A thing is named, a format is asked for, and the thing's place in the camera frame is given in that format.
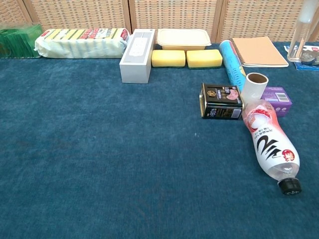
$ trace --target yellow sponge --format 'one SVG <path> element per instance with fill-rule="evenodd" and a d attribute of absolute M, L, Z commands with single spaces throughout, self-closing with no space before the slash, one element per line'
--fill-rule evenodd
<path fill-rule="evenodd" d="M 152 53 L 153 67 L 184 67 L 185 62 L 183 50 L 154 50 Z"/>
<path fill-rule="evenodd" d="M 187 51 L 187 64 L 189 68 L 220 67 L 223 61 L 219 50 Z"/>

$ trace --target purple box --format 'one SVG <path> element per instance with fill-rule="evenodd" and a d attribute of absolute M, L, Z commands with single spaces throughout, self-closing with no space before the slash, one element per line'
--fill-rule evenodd
<path fill-rule="evenodd" d="M 284 117 L 293 104 L 282 87 L 266 87 L 261 98 L 274 107 L 277 117 Z"/>

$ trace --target paper towel roll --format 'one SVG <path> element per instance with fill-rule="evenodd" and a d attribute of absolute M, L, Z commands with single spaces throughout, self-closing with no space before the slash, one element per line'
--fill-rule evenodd
<path fill-rule="evenodd" d="M 241 98 L 245 105 L 259 100 L 268 84 L 267 76 L 260 73 L 249 73 L 246 76 L 245 84 L 241 92 Z"/>

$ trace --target brown notebook cover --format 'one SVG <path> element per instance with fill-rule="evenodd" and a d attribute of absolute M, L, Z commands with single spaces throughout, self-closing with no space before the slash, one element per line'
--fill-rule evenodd
<path fill-rule="evenodd" d="M 238 58 L 245 67 L 287 67 L 288 62 L 269 37 L 231 38 Z"/>

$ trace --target white cardboard box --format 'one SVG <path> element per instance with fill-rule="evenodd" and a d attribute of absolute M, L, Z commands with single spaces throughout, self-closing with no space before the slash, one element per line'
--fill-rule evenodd
<path fill-rule="evenodd" d="M 120 61 L 123 83 L 149 82 L 155 29 L 135 29 Z"/>

